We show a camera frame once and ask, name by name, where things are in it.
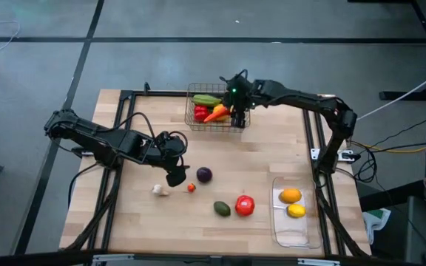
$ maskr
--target orange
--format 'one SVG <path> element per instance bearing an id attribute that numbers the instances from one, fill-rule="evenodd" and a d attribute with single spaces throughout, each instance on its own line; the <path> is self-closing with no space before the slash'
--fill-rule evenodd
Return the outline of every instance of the orange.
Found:
<path id="1" fill-rule="evenodd" d="M 279 199 L 287 203 L 295 203 L 302 199 L 302 193 L 296 188 L 286 188 L 279 195 Z"/>

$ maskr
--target red bell pepper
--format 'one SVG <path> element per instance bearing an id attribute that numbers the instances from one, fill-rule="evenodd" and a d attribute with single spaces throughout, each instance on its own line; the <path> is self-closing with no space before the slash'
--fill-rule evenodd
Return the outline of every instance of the red bell pepper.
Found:
<path id="1" fill-rule="evenodd" d="M 234 208 L 240 216 L 251 215 L 254 211 L 254 199 L 246 195 L 239 196 Z"/>
<path id="2" fill-rule="evenodd" d="M 197 122 L 203 122 L 209 115 L 206 106 L 196 106 L 193 110 L 193 119 Z"/>

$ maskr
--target gray floor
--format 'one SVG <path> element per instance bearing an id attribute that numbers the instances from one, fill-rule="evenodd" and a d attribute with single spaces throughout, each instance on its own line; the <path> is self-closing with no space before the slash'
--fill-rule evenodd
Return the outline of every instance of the gray floor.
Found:
<path id="1" fill-rule="evenodd" d="M 21 36 L 84 37 L 96 3 L 0 1 L 0 20 L 18 20 Z M 0 25 L 0 35 L 11 30 Z M 406 4 L 112 0 L 104 3 L 95 36 L 424 38 L 425 32 Z M 5 165 L 0 173 L 0 255 L 10 252 L 20 228 L 47 151 L 43 126 L 64 102 L 81 46 L 13 43 L 0 52 L 0 163 Z M 219 75 L 228 77 L 242 68 L 251 78 L 336 94 L 363 115 L 383 104 L 379 91 L 408 91 L 426 79 L 426 45 L 94 43 L 72 108 L 91 118 L 99 89 L 140 89 L 148 81 L 153 89 L 179 90 L 191 82 L 218 82 Z M 354 139 L 372 144 L 425 118 L 426 103 L 399 102 L 360 121 Z M 425 126 L 420 126 L 383 146 L 423 140 Z M 379 154 L 377 160 L 385 188 L 423 178 L 425 153 Z M 57 249 L 68 183 L 79 163 L 58 152 L 28 252 Z"/>

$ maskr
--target wooden tabletop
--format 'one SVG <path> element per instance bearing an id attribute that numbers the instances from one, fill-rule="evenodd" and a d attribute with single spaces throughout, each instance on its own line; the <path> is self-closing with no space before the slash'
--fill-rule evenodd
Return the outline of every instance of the wooden tabletop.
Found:
<path id="1" fill-rule="evenodd" d="M 119 95 L 120 90 L 101 90 L 93 122 L 112 126 Z M 191 168 L 187 170 L 184 183 L 170 188 L 163 169 L 125 161 L 109 251 L 323 257 L 322 245 L 314 249 L 281 247 L 274 241 L 271 230 L 270 202 L 274 179 L 287 177 L 296 183 L 310 184 L 312 178 L 302 110 L 290 106 L 257 108 L 251 112 L 251 125 L 242 134 L 193 132 L 184 123 L 185 100 L 158 96 L 136 98 L 135 112 L 147 115 L 155 134 L 178 130 L 187 136 L 189 147 L 184 159 Z M 328 139 L 331 133 L 326 123 L 324 128 Z M 148 133 L 142 117 L 133 119 L 132 129 Z M 92 158 L 84 158 L 80 168 L 93 163 Z M 199 184 L 195 176 L 201 166 L 213 171 L 213 179 L 207 185 Z M 351 171 L 348 164 L 339 163 L 338 166 Z M 102 172 L 103 169 L 97 167 L 78 178 L 61 248 L 71 244 L 92 218 Z M 333 174 L 333 180 L 342 224 L 361 249 L 371 253 L 354 180 L 339 172 Z M 189 183 L 197 186 L 192 194 L 186 192 Z M 170 195 L 153 195 L 150 191 L 155 184 L 161 184 Z M 311 191 L 302 193 L 304 197 L 313 195 Z M 243 194 L 253 197 L 256 204 L 254 213 L 248 217 L 239 217 L 234 212 L 236 199 Z M 218 200 L 231 207 L 230 217 L 224 218 L 214 212 L 213 202 Z M 314 237 L 313 228 L 319 224 L 317 213 L 314 208 L 307 211 L 307 222 L 313 225 L 309 233 Z M 101 246 L 103 229 L 104 220 L 99 227 L 97 248 Z M 334 230 L 329 221 L 328 231 L 332 251 L 337 253 Z"/>

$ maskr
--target metal wire basket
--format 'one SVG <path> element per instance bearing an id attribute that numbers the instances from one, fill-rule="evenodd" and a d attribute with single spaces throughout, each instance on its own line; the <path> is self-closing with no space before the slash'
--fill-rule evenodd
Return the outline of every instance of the metal wire basket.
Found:
<path id="1" fill-rule="evenodd" d="M 241 133 L 244 129 L 231 126 L 231 118 L 228 117 L 224 121 L 215 121 L 202 123 L 194 119 L 195 104 L 192 97 L 197 94 L 206 94 L 221 98 L 226 91 L 225 84 L 213 83 L 191 83 L 186 93 L 186 106 L 185 106 L 185 123 L 190 126 L 191 130 L 207 131 L 207 132 L 236 132 Z M 249 111 L 245 113 L 246 127 L 251 124 L 251 116 Z"/>

